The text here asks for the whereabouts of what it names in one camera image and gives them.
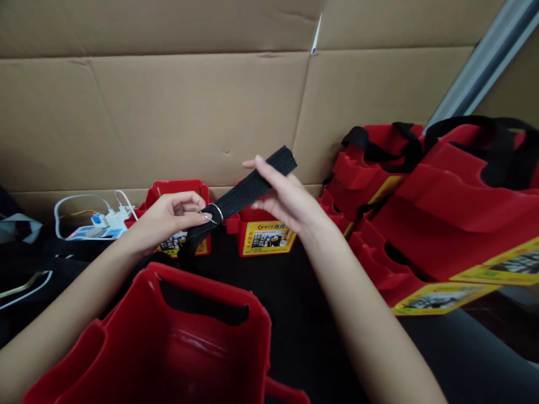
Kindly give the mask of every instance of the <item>charging cable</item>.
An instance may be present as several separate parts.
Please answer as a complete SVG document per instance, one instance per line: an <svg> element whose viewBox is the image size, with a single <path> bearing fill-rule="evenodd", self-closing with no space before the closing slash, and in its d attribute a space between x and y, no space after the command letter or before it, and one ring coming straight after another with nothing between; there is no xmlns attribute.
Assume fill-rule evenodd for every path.
<svg viewBox="0 0 539 404"><path fill-rule="evenodd" d="M131 209L131 213L133 214L133 217L138 222L139 217L136 215L135 210L133 209L133 206L131 205L131 202L129 201L129 198L127 197L125 192L123 192L122 190L116 190L114 191L114 196L116 197L116 200L118 201L118 205L120 205L120 209L123 208L124 206L122 205L122 202L120 202L120 198L118 198L118 194L121 194L124 197L125 201L127 202L127 206L129 206L129 209Z"/></svg>
<svg viewBox="0 0 539 404"><path fill-rule="evenodd" d="M93 195L93 194L71 195L71 196L68 196L68 197L66 197L64 199L61 199L61 200L59 200L57 202L56 206L54 206L54 221L56 222L55 225L54 225L54 229L56 230L56 237L58 237L60 240L66 240L60 234L60 216L58 215L58 209L60 208L60 205L62 203L64 203L66 200L68 200L68 199L82 198L83 196L93 196L94 198L101 199L106 204L108 212L109 213L114 213L114 209L112 209L110 204L107 201L105 201L102 197L97 196L97 195ZM103 239L99 238L99 237L77 237L77 239L79 239L79 240L101 240L101 241L103 241Z"/></svg>
<svg viewBox="0 0 539 404"><path fill-rule="evenodd" d="M52 276L52 271L43 271L42 272L42 275L45 275L46 273L48 273L47 275L47 279L45 279L45 282L43 282L41 285L39 285L36 289L32 290L31 292L28 292L27 294L25 295L22 295L21 297L18 297L16 298L15 300L12 300L10 301L9 303L6 303L4 304L3 306L0 306L0 310L3 310L5 309L6 307L9 307L17 302L20 302L22 299L26 299L28 296L36 293L38 290L40 290L43 286L45 286L50 280L51 280L51 276Z"/></svg>

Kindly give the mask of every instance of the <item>d-ring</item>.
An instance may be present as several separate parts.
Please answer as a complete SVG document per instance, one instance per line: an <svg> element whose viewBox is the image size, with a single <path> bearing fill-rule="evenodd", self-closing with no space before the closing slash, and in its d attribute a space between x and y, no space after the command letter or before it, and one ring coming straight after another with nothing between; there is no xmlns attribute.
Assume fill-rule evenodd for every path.
<svg viewBox="0 0 539 404"><path fill-rule="evenodd" d="M212 223L215 223L216 225L220 225L222 224L224 221L225 221L225 217L223 216L223 213L221 212L221 209L215 204L215 203L209 203L208 205L206 206L209 206L209 205L213 205L216 207L216 209L219 211L219 214L221 215L221 223L217 223L216 221L214 221L213 219L210 219L209 217L207 217L204 212L202 212L202 216L204 216L206 219L208 219L210 222Z"/></svg>

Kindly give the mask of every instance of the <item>yellow label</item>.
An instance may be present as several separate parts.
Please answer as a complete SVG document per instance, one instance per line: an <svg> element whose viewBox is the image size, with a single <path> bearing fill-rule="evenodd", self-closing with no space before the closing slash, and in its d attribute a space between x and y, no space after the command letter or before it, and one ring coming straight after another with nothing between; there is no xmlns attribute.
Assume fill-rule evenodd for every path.
<svg viewBox="0 0 539 404"><path fill-rule="evenodd" d="M389 176L382 184L380 189L376 191L374 196L369 201L369 205L378 202L381 200L384 196L389 194L390 192L393 192L401 182L404 181L404 176Z"/></svg>
<svg viewBox="0 0 539 404"><path fill-rule="evenodd" d="M178 258L178 251L180 251L181 246L185 242L185 236L187 233L185 233L184 236L180 236L180 238L174 238L171 237L169 240L159 244L156 248L156 251L161 251L165 254L168 254L171 258ZM203 255L208 253L208 241L205 238L202 240L202 242L198 245L197 250L195 252L195 255Z"/></svg>
<svg viewBox="0 0 539 404"><path fill-rule="evenodd" d="M296 238L282 222L250 222L245 235L244 255L288 253Z"/></svg>
<svg viewBox="0 0 539 404"><path fill-rule="evenodd" d="M467 269L451 280L516 285L539 282L539 237Z"/></svg>
<svg viewBox="0 0 539 404"><path fill-rule="evenodd" d="M444 282L423 286L391 309L395 315L439 315L500 288L484 283Z"/></svg>

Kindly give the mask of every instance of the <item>power strip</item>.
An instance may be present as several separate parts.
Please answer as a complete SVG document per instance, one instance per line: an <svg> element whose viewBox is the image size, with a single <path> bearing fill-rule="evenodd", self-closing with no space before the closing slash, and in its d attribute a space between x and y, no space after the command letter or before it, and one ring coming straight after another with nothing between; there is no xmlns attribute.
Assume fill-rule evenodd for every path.
<svg viewBox="0 0 539 404"><path fill-rule="evenodd" d="M92 225L79 227L66 240L84 240L85 237L115 240L127 231L124 221L130 216L131 211L125 206L120 206L119 212L92 215Z"/></svg>

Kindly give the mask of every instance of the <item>cardboard wall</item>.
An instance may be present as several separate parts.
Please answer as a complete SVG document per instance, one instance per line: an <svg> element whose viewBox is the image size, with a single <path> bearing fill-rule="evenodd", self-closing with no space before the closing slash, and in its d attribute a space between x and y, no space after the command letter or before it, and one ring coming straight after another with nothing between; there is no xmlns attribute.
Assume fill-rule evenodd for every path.
<svg viewBox="0 0 539 404"><path fill-rule="evenodd" d="M323 0L4 0L0 184L44 218L156 180L218 193L285 144L314 192L352 126L428 121L502 3L328 0L312 56Z"/></svg>
<svg viewBox="0 0 539 404"><path fill-rule="evenodd" d="M2 0L0 57L301 51L323 0Z"/></svg>
<svg viewBox="0 0 539 404"><path fill-rule="evenodd" d="M327 0L317 49L475 46L505 0Z"/></svg>
<svg viewBox="0 0 539 404"><path fill-rule="evenodd" d="M474 111L518 118L539 128L539 29L536 28Z"/></svg>

